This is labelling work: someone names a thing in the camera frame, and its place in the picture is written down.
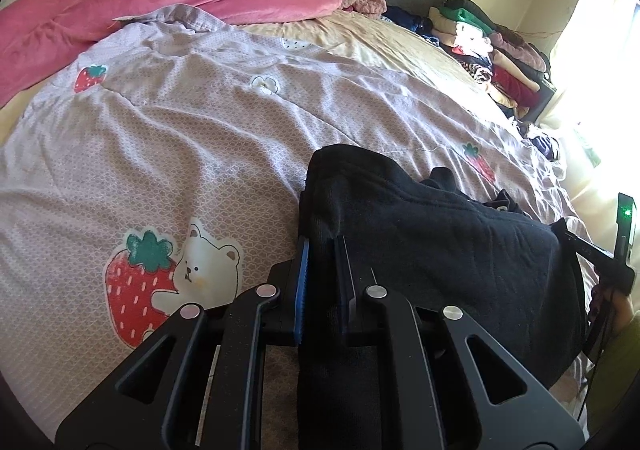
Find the person's right hand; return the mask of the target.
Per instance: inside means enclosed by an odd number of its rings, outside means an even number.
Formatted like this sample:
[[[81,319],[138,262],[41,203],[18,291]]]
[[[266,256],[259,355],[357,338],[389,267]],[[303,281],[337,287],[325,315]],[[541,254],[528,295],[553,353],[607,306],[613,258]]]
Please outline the person's right hand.
[[[591,290],[589,319],[596,319],[604,305],[612,307],[611,335],[617,337],[634,320],[634,306],[632,306],[631,299],[616,288],[596,285]]]

